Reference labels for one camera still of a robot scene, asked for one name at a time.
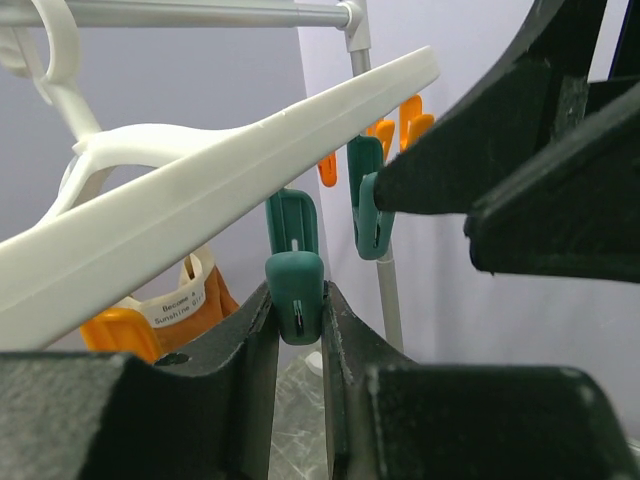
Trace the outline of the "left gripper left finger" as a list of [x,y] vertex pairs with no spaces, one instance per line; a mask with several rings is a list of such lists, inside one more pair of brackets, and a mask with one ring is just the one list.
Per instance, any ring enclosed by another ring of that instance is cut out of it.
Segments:
[[260,287],[155,364],[125,353],[5,353],[1,475],[264,479],[278,346]]

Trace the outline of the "teal clip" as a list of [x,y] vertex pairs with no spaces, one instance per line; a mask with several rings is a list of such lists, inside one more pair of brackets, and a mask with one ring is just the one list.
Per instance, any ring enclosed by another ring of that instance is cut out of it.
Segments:
[[271,247],[265,274],[281,338],[289,345],[313,344],[321,336],[324,295],[314,201],[304,191],[283,188],[265,207]]
[[383,147],[372,136],[358,135],[347,144],[349,188],[358,255],[377,260],[388,251],[395,214],[378,209],[374,185],[383,167]]

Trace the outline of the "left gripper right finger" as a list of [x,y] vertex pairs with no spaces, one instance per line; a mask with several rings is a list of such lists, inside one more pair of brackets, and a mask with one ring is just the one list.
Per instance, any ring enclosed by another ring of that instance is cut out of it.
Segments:
[[325,286],[322,354],[333,479],[631,479],[635,457],[586,372],[420,364]]

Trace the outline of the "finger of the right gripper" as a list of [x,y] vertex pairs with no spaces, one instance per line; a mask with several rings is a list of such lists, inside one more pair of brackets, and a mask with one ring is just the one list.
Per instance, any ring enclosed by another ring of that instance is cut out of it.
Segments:
[[638,95],[590,115],[481,197],[464,233],[480,271],[638,282]]
[[465,213],[586,116],[606,4],[536,1],[491,69],[374,183],[382,211]]

